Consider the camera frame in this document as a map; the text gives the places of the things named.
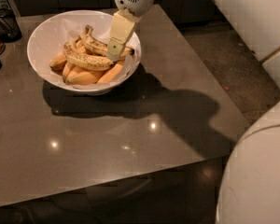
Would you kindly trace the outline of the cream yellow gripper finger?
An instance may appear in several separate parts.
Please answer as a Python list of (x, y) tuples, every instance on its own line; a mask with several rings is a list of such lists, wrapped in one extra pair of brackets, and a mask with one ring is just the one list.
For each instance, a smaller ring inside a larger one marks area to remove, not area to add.
[(113, 62), (119, 60), (120, 55), (125, 50), (127, 43), (133, 35), (135, 25), (138, 21), (139, 19), (128, 8), (120, 9), (113, 15), (107, 43), (106, 57), (108, 59)]

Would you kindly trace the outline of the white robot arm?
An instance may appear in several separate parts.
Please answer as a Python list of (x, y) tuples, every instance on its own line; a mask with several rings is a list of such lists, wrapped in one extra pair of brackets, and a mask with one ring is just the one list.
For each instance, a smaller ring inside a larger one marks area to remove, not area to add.
[(280, 0), (213, 0), (218, 10), (260, 62), (268, 77), (260, 82), (242, 76), (232, 99), (251, 121), (226, 161), (215, 159), (190, 167), (221, 175), (217, 204), (200, 198), (187, 222), (164, 208), (136, 208), (126, 224), (280, 224)]

